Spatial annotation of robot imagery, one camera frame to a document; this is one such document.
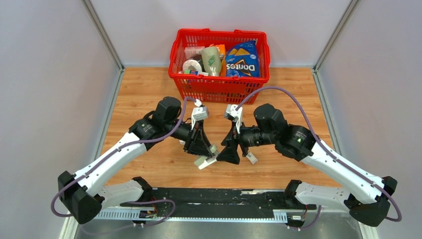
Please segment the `greenish white stapler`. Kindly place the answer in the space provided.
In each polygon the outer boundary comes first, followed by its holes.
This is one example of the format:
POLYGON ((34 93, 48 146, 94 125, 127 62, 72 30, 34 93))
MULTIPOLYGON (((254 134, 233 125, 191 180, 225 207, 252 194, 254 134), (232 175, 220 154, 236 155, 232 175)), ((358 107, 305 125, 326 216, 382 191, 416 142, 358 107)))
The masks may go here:
POLYGON ((216 145, 210 146, 211 156, 199 156, 195 161, 194 164, 198 167, 199 170, 202 170, 211 164, 217 162, 216 157, 218 156, 218 150, 216 145))

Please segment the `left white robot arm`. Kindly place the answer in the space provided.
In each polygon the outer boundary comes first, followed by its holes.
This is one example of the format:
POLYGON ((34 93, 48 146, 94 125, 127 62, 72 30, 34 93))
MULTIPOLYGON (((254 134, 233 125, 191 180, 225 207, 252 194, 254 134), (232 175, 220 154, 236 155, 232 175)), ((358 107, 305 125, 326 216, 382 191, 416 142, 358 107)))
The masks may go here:
POLYGON ((107 186, 107 181, 133 159, 141 156, 168 137, 183 145, 187 154, 197 157, 195 165, 203 169, 214 162, 217 147, 210 143, 204 121, 209 111, 200 100, 187 121, 183 120, 186 102, 164 97, 155 110, 137 120, 123 137, 98 159, 75 173, 64 171, 58 177, 59 200, 69 216, 79 224, 94 219, 101 210, 122 203, 136 202, 139 206, 151 203, 151 186, 141 177, 126 183, 107 186))

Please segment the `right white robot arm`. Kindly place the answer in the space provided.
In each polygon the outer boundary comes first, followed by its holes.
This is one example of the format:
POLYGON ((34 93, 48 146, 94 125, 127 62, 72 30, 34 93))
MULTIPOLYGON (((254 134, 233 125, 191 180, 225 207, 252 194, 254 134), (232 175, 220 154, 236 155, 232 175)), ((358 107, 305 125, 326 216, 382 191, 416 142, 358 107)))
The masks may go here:
POLYGON ((362 170, 330 148, 303 126, 289 124, 282 112, 271 104, 257 107, 256 125, 246 126, 243 109, 229 105, 224 117, 231 129, 222 141, 217 161, 238 164, 241 157, 255 161, 250 147, 273 145, 284 157, 312 166, 336 181, 338 187, 312 185, 291 180, 285 188, 284 202, 289 208, 320 205, 348 212, 355 220, 377 227, 387 218, 397 181, 391 176, 378 177, 362 170))

